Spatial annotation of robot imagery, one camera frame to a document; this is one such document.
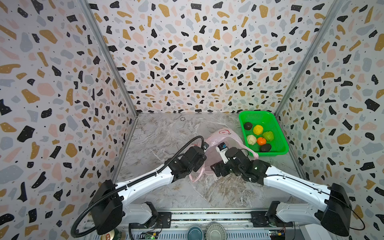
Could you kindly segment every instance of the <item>yellow fruit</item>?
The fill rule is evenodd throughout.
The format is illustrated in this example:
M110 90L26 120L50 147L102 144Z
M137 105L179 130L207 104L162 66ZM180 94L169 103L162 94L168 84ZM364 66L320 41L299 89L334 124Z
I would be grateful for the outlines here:
M256 125L254 128L253 128L253 133L255 135L261 135L263 133L263 127L261 125Z

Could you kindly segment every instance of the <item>green fruit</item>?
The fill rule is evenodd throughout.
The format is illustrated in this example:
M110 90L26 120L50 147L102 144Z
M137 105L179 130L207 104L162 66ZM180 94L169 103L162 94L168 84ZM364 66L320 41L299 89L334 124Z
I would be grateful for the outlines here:
M259 151L260 152L269 152L269 151L271 151L271 148L272 148L272 146L269 143L267 143L267 144L264 144L263 146L260 146Z
M252 127L253 127L253 125L252 125L252 123L250 123L250 122L246 122L246 123L244 124L244 129L245 129L245 130L251 130Z
M263 133L263 138L265 138L267 142L271 142L275 139L275 136L273 135L273 132L269 131L269 132Z

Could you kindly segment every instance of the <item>terrazzo pattern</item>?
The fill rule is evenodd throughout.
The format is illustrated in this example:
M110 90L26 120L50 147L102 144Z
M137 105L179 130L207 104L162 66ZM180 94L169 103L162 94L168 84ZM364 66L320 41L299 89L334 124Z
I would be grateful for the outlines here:
M89 5L138 112L274 111L330 0Z
M0 7L0 238L69 239L131 113L76 2Z
M384 239L383 4L345 1L279 116L307 179L341 184L364 220L347 239Z

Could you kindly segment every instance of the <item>blue bowl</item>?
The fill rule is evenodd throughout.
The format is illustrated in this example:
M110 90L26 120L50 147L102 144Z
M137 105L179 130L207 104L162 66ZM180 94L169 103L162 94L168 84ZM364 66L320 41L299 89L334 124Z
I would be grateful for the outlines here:
M188 229L187 232L188 240L204 240L204 233L198 226L192 226Z

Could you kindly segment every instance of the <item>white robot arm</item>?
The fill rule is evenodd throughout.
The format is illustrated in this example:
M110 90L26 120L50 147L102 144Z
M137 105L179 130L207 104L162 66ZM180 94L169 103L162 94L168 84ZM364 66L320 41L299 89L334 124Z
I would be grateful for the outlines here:
M192 146L180 154L190 143L201 138L202 146ZM73 237L84 236L94 230L99 235L108 233L120 223L139 223L149 228L157 222L158 212L150 202L132 204L138 197L197 171L204 163L208 145L201 136L193 138L172 158L156 169L134 179L113 184L105 181L95 193L90 206L79 216L71 229ZM266 223L301 222L322 225L328 231L349 235L351 204L342 186L331 187L316 184L288 174L261 160L250 161L241 151L224 143L218 146L222 161L211 166L217 177L230 173L241 176L245 181L278 188L307 204L288 204L273 201L265 216ZM78 233L79 222L91 212L95 227Z

